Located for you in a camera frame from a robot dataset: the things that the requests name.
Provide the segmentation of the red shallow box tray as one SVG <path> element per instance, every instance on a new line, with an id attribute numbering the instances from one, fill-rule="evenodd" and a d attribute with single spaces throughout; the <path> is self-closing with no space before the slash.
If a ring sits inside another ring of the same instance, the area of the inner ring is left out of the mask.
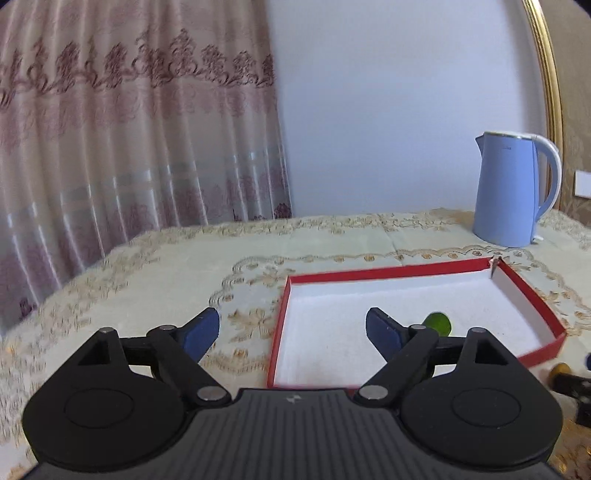
<path id="1" fill-rule="evenodd" d="M 554 359 L 566 338 L 554 312 L 501 257 L 291 275 L 267 387 L 360 386 L 385 364 L 366 334 L 373 307 L 404 327 L 436 312 L 454 336 L 483 327 L 528 368 Z"/>

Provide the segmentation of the gold ornate frame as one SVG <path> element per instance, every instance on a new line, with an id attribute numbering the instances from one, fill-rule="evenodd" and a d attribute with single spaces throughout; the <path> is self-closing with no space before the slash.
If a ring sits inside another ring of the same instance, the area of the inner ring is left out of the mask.
<path id="1" fill-rule="evenodd" d="M 590 225 L 590 199 L 575 192 L 590 171 L 590 3 L 523 1 L 541 74 L 546 133 L 562 155 L 555 208 Z"/>

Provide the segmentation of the yellow mango fruit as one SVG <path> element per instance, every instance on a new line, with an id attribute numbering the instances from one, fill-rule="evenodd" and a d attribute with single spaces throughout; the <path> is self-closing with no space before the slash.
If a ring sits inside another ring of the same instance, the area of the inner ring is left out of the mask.
<path id="1" fill-rule="evenodd" d="M 562 363 L 558 363 L 558 364 L 554 365 L 548 374 L 548 378 L 547 378 L 548 385 L 552 386 L 554 381 L 560 375 L 570 375 L 571 373 L 572 373 L 572 369 L 570 368 L 570 366 L 567 363 L 562 362 Z"/>

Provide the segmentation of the light blue electric kettle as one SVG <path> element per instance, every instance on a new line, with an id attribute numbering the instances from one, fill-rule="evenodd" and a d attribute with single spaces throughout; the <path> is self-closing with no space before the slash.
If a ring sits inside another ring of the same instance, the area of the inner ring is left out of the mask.
<path id="1" fill-rule="evenodd" d="M 537 223 L 556 204 L 562 185 L 558 147 L 538 134 L 486 131 L 476 138 L 481 171 L 473 232 L 480 239 L 508 248 L 526 247 L 538 239 Z M 540 198 L 538 155 L 551 170 L 551 186 Z"/>

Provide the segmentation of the pink floral curtain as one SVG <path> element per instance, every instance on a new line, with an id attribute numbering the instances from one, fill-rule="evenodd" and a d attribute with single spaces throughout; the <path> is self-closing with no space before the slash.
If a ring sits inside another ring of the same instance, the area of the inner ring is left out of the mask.
<path id="1" fill-rule="evenodd" d="M 1 327 L 138 234 L 287 218 L 262 1 L 1 5 Z"/>

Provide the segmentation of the cream embroidered tablecloth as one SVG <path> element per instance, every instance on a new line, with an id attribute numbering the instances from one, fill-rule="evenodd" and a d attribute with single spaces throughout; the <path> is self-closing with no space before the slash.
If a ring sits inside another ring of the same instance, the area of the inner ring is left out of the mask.
<path id="1" fill-rule="evenodd" d="M 205 369 L 228 388 L 266 382 L 280 295 L 291 274 L 496 256 L 469 212 L 308 217 L 170 228 L 138 236 L 46 299 L 1 342 L 1 475 L 34 465 L 22 411 L 41 384 L 98 328 L 141 336 L 206 307 L 221 337 Z"/>

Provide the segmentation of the white wall switch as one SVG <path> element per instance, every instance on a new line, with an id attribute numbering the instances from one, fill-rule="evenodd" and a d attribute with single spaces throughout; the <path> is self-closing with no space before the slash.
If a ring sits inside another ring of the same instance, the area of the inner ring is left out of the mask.
<path id="1" fill-rule="evenodd" d="M 583 170 L 577 170 L 574 176 L 575 197 L 591 199 L 591 173 Z"/>

